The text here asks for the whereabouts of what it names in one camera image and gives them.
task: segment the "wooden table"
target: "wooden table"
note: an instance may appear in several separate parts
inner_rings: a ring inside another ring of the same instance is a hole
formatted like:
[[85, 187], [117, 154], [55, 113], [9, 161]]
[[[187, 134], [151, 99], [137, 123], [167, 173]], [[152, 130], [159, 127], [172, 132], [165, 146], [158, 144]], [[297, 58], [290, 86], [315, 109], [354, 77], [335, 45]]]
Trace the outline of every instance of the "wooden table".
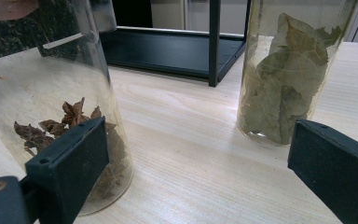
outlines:
[[[110, 67], [134, 177], [76, 223], [339, 223], [293, 171], [288, 147], [236, 128], [243, 56], [217, 88]], [[313, 120], [358, 141], [358, 44], [344, 43]], [[24, 176], [0, 142], [0, 175]]]

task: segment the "black shelf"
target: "black shelf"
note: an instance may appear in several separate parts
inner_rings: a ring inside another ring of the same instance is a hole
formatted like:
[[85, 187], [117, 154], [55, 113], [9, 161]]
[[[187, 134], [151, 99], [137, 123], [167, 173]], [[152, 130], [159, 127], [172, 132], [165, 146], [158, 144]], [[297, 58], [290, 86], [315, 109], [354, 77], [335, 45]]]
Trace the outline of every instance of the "black shelf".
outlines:
[[209, 34], [126, 28], [101, 33], [107, 63], [204, 79], [215, 87], [244, 51], [247, 22], [244, 37], [220, 35], [220, 0], [211, 0], [210, 8]]

